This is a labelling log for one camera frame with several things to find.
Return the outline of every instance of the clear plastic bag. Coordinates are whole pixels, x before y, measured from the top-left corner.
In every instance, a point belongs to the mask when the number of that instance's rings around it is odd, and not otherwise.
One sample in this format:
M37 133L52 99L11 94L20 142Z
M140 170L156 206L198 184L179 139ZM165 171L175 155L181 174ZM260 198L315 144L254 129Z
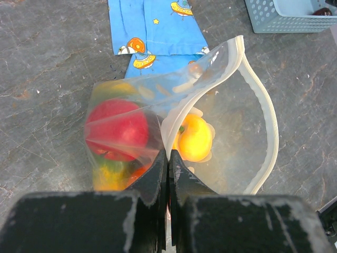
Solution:
M179 71L96 84L84 128L95 190L123 190L160 149L218 193L256 193L279 145L271 99L243 37Z

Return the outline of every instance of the gray stone surface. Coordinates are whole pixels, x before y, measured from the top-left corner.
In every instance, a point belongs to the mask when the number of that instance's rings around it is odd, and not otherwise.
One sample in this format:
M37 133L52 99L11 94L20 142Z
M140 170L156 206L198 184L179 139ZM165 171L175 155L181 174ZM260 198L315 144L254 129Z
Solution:
M260 193L296 194L315 209L337 195L337 48L320 34L254 34L244 1L193 0L213 48L245 36L246 54L275 106L276 166ZM32 191L91 189L83 124L92 86L120 79L107 2L0 2L0 225Z

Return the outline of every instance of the red apple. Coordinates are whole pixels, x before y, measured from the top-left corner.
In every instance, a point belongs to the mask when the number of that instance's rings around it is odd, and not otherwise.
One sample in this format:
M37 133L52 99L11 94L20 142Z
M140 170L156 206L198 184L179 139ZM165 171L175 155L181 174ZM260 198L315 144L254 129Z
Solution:
M147 144L148 125L138 105L123 99L110 99L89 114L84 135L94 153L114 161L132 161Z

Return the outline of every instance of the blue fabric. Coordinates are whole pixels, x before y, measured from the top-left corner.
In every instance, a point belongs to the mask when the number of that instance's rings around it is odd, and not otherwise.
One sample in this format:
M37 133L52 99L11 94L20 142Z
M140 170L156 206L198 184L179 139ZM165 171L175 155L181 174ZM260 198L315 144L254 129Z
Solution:
M133 54L125 77L176 71L208 52L186 0L108 0L108 5L114 54Z
M158 55L154 59L154 55L144 55L140 57L134 54L131 57L129 67L126 71L125 78L147 74L166 74L197 61L202 55Z

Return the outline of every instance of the basket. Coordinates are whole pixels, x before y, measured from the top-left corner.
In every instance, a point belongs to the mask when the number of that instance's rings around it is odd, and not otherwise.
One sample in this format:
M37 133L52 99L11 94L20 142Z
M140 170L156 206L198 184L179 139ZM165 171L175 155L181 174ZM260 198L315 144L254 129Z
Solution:
M318 33L337 24L325 0L245 0L254 33ZM313 16L327 7L333 16Z

